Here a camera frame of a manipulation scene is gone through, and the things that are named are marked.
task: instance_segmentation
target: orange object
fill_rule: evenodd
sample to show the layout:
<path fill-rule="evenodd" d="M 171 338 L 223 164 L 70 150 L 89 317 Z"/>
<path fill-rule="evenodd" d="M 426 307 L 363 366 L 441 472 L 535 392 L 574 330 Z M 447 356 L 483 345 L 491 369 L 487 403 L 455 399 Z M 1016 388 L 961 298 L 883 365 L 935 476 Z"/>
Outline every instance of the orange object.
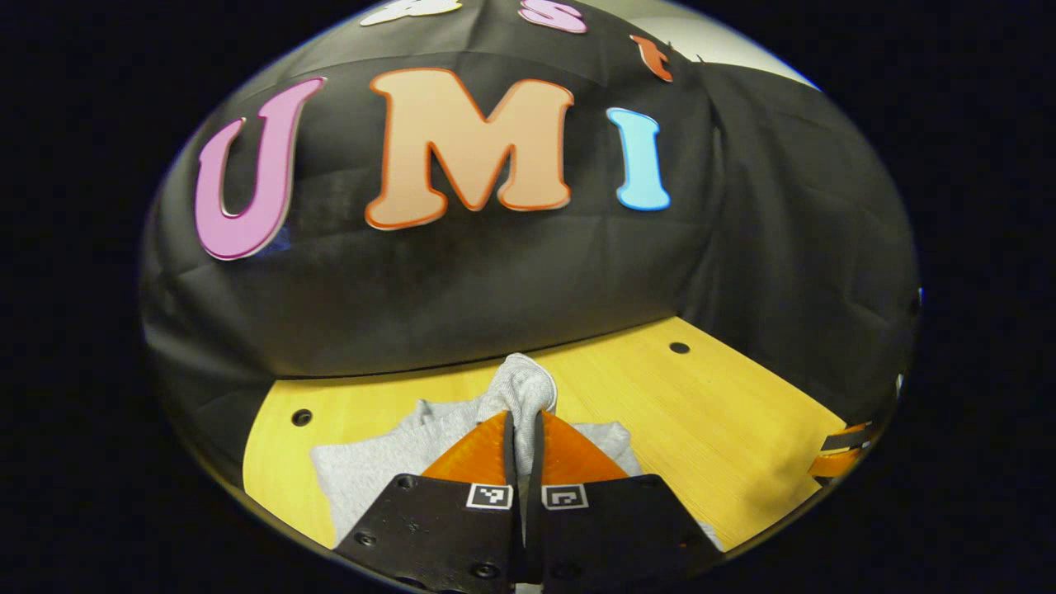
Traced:
<path fill-rule="evenodd" d="M 545 410 L 540 414 L 543 415 L 544 435 L 542 484 L 566 485 L 627 478 L 612 459 L 574 427 Z"/>
<path fill-rule="evenodd" d="M 505 443 L 508 415 L 509 411 L 503 411 L 477 425 L 437 458 L 421 476 L 461 483 L 510 484 L 506 476 Z"/>
<path fill-rule="evenodd" d="M 832 433 L 832 434 L 833 435 L 843 435 L 843 434 L 846 434 L 846 433 L 853 433 L 854 431 L 861 431 L 862 429 L 865 429 L 869 425 L 867 423 L 863 423 L 861 425 L 855 425 L 853 427 L 848 427 L 848 428 L 844 429 L 843 431 L 836 431 L 835 433 Z"/>
<path fill-rule="evenodd" d="M 637 35 L 631 35 L 630 39 L 638 43 L 639 53 L 642 56 L 642 61 L 645 62 L 646 68 L 653 71 L 661 80 L 665 82 L 671 82 L 675 78 L 667 72 L 667 69 L 663 67 L 663 62 L 667 61 L 667 56 L 663 55 L 660 50 L 657 49 L 657 44 L 653 41 L 639 37 Z"/>
<path fill-rule="evenodd" d="M 861 456 L 861 448 L 831 456 L 818 456 L 810 466 L 810 475 L 812 477 L 841 477 L 847 474 L 847 470 L 850 469 Z"/>

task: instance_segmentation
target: black cloth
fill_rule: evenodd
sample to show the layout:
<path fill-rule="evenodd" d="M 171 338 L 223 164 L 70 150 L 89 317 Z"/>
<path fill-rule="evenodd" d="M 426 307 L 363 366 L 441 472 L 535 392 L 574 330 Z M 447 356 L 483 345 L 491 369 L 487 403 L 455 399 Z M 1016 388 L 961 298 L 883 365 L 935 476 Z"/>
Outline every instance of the black cloth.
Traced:
<path fill-rule="evenodd" d="M 143 319 L 171 405 L 219 452 L 227 480 L 241 484 L 252 416 L 274 379 L 476 360 L 675 315 L 848 423 L 890 397 L 909 361 L 920 281 L 898 191 L 865 138 L 821 92 L 767 72 L 666 49 L 674 81 L 663 82 L 628 36 L 663 50 L 662 40 L 569 4 L 587 34 L 530 24 L 501 2 L 347 21 L 263 70 L 194 132 L 147 221 Z M 417 67 L 453 71 L 485 114 L 522 79 L 571 91 L 570 204 L 515 212 L 492 196 L 471 212 L 434 160 L 447 214 L 398 231 L 370 227 L 386 110 L 369 83 Z M 212 259 L 193 218 L 202 147 L 247 118 L 224 188 L 228 210 L 241 210 L 253 191 L 258 110 L 315 76 L 328 81 L 301 116 L 288 248 Z M 623 155 L 610 107 L 659 123 L 670 208 L 617 201 Z"/>

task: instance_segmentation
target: black fabric backdrop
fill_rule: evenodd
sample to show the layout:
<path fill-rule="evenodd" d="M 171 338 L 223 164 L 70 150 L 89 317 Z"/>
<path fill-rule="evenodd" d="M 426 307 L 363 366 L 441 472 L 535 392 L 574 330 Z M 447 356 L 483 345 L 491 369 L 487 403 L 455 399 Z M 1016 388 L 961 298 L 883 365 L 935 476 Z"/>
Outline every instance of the black fabric backdrop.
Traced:
<path fill-rule="evenodd" d="M 251 404 L 268 378 L 478 360 L 672 315 L 850 424 L 891 397 L 909 363 L 920 279 L 901 197 L 854 125 L 817 91 L 754 69 L 667 52 L 675 79 L 662 82 L 629 39 L 645 32 L 572 4 L 587 35 L 529 24 L 506 0 L 369 27 L 346 21 L 228 95 L 175 159 L 146 223 L 145 323 L 174 408 L 229 481 L 241 483 Z M 386 107 L 369 86 L 407 68 L 455 72 L 485 114 L 517 80 L 571 91 L 571 202 L 524 214 L 492 197 L 472 212 L 434 160 L 448 212 L 411 229 L 370 227 Z M 212 259 L 193 220 L 202 147 L 252 117 L 225 173 L 227 208 L 241 211 L 256 179 L 256 113 L 317 76 L 327 82 L 301 116 L 290 247 Z M 624 172 L 609 107 L 659 123 L 668 208 L 616 201 Z"/>
<path fill-rule="evenodd" d="M 17 56 L 5 583 L 372 590 L 249 517 L 174 441 L 135 289 L 148 202 L 188 132 L 262 61 L 357 8 L 43 3 L 2 20 Z M 1042 434 L 1052 311 L 1040 264 L 1052 187 L 1029 177 L 1052 63 L 1035 45 L 1038 5 L 706 11 L 817 82 L 876 148 L 906 199 L 927 294 L 903 405 L 866 464 L 699 588 L 1033 590 L 1052 523 L 1029 443 Z"/>

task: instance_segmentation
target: pink letter s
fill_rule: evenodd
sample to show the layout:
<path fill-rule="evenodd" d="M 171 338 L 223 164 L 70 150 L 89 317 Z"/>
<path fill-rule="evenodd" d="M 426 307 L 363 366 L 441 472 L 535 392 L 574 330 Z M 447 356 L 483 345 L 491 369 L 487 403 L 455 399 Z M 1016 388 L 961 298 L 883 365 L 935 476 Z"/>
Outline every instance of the pink letter s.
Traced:
<path fill-rule="evenodd" d="M 547 0 L 524 0 L 517 13 L 528 22 L 560 29 L 568 33 L 586 33 L 587 25 L 579 19 L 583 16 L 576 8 Z"/>

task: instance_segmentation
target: screw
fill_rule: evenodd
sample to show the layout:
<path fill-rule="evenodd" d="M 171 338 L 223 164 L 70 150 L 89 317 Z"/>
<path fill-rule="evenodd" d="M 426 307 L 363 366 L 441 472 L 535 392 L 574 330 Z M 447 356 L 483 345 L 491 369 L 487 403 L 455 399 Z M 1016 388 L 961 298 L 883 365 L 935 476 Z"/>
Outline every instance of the screw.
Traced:
<path fill-rule="evenodd" d="M 473 565 L 472 573 L 480 579 L 495 579 L 498 577 L 498 568 L 491 563 L 477 563 Z"/>
<path fill-rule="evenodd" d="M 291 419 L 291 421 L 294 422 L 294 425 L 297 425 L 298 427 L 304 427 L 305 425 L 308 424 L 308 422 L 312 421 L 312 411 L 306 408 L 302 408 L 301 410 L 298 410 L 297 412 L 294 413 L 294 417 Z"/>
<path fill-rule="evenodd" d="M 356 542 L 362 544 L 363 546 L 374 546 L 374 544 L 378 541 L 376 537 L 373 537 L 369 534 L 363 534 L 361 532 L 357 532 L 355 538 Z"/>

